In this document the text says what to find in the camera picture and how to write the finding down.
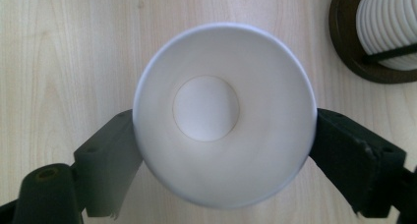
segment wooden table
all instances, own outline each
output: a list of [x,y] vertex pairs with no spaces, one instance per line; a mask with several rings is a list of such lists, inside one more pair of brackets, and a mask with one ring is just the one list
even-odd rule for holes
[[[362,80],[337,57],[331,0],[0,0],[0,203],[23,177],[73,151],[132,107],[138,79],[161,45],[212,22],[269,31],[298,57],[318,106],[343,113],[417,162],[417,83]],[[283,191],[259,204],[213,210],[164,188],[143,165],[116,223],[394,223],[355,215],[309,158]],[[113,223],[85,218],[86,223]]]

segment light wood surface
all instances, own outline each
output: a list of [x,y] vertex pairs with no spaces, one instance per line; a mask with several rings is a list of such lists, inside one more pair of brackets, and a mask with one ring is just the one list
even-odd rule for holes
[[[417,163],[417,83],[373,84],[337,57],[331,0],[0,0],[0,203],[23,177],[73,151],[129,109],[138,79],[161,45],[212,22],[265,29],[298,57],[318,106],[343,113]],[[355,215],[309,158],[282,192],[259,204],[213,210],[166,190],[144,165],[115,223],[394,223]],[[86,223],[113,223],[85,218]]]

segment screw hole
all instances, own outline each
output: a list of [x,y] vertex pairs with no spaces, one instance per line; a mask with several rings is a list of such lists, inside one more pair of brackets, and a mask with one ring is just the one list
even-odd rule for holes
[[53,177],[55,177],[55,175],[58,173],[58,169],[57,168],[48,168],[45,169],[39,173],[36,174],[36,178],[42,182],[45,180],[49,180]]

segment dark wooden base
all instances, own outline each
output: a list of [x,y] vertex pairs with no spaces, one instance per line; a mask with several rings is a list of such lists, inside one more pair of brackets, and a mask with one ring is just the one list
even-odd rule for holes
[[356,12],[361,0],[332,0],[328,25],[331,41],[343,63],[355,74],[379,84],[403,84],[417,81],[417,70],[398,71],[381,64],[363,63],[367,55],[356,31]]

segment white ribbed object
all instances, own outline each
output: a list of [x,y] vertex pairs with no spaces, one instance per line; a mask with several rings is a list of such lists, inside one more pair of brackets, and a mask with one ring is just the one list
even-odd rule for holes
[[[367,54],[417,43],[417,0],[361,0],[356,29]],[[417,69],[417,53],[384,60],[400,71]]]

